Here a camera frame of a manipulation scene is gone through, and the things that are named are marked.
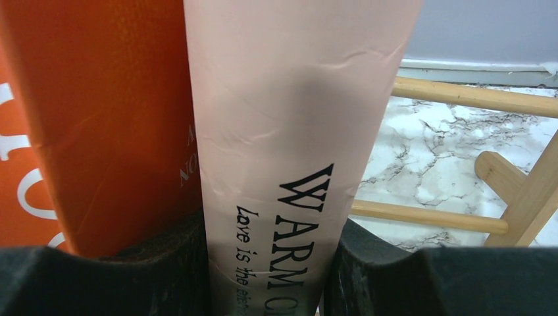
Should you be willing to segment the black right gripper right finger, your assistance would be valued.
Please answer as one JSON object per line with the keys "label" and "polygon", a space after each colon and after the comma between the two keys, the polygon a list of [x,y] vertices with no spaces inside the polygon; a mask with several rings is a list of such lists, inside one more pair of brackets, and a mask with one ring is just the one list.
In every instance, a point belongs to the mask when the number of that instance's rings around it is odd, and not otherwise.
{"label": "black right gripper right finger", "polygon": [[324,315],[556,315],[556,248],[409,252],[352,220],[343,228]]}

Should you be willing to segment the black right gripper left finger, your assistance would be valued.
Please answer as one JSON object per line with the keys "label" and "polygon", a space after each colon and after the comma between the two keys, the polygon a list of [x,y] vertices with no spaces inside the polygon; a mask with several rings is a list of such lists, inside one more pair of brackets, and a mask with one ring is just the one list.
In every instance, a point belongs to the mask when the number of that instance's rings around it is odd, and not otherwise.
{"label": "black right gripper left finger", "polygon": [[210,315],[202,211],[112,257],[2,248],[1,314]]}

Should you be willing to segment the orange Good Morning book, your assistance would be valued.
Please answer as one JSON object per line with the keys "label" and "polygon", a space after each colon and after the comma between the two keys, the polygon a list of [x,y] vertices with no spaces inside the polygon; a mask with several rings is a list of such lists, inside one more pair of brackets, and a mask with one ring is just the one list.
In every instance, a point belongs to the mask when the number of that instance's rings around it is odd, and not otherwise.
{"label": "orange Good Morning book", "polygon": [[114,255],[201,208],[181,1],[1,2],[1,245]]}

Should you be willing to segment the pink Warm Chord book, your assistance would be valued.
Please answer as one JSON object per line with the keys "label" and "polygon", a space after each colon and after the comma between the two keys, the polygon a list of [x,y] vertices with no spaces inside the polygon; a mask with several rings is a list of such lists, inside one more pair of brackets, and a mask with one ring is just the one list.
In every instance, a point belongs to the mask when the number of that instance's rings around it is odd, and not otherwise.
{"label": "pink Warm Chord book", "polygon": [[421,1],[185,1],[213,315],[313,315]]}

